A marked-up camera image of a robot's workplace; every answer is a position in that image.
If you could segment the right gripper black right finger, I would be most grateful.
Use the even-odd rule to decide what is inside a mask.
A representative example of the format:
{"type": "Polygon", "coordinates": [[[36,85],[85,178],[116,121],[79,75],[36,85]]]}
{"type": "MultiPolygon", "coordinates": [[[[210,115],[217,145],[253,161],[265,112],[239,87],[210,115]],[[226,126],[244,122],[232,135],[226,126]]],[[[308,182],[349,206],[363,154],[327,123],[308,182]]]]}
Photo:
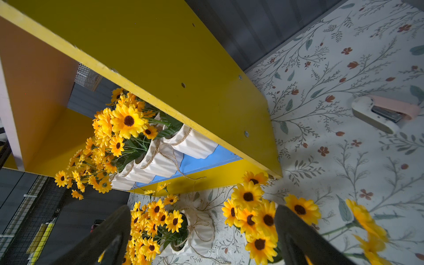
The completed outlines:
{"type": "Polygon", "coordinates": [[[286,265],[306,265],[307,259],[314,265],[354,264],[288,207],[277,206],[274,223],[286,265]]]}

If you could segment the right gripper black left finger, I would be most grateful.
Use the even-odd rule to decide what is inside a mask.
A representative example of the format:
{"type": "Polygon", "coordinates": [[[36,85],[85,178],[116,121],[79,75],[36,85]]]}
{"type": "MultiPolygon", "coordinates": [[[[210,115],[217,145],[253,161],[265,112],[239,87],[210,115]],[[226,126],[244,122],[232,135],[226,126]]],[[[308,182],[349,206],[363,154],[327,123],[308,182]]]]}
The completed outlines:
{"type": "Polygon", "coordinates": [[[92,265],[104,254],[103,265],[121,265],[131,232],[131,212],[121,206],[74,248],[52,262],[53,265],[92,265]]]}

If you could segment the sunflower pot top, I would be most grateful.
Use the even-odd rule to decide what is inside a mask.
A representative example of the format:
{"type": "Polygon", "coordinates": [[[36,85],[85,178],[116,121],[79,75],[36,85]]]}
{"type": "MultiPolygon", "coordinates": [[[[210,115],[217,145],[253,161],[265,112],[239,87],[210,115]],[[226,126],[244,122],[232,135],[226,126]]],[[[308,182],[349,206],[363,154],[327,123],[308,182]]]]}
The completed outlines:
{"type": "MultiPolygon", "coordinates": [[[[276,229],[277,204],[263,197],[262,188],[267,183],[268,177],[264,173],[245,172],[242,182],[233,188],[231,197],[222,208],[225,224],[236,227],[246,237],[245,249],[258,265],[274,262],[280,254],[277,247],[280,239],[276,229]]],[[[351,224],[367,233],[366,239],[355,236],[363,251],[360,256],[371,265],[390,264],[380,255],[389,241],[386,230],[375,222],[365,206],[350,199],[344,205],[353,215],[351,224]]]]}
{"type": "Polygon", "coordinates": [[[126,265],[234,265],[222,208],[231,187],[199,191],[170,181],[131,191],[126,265]]]}

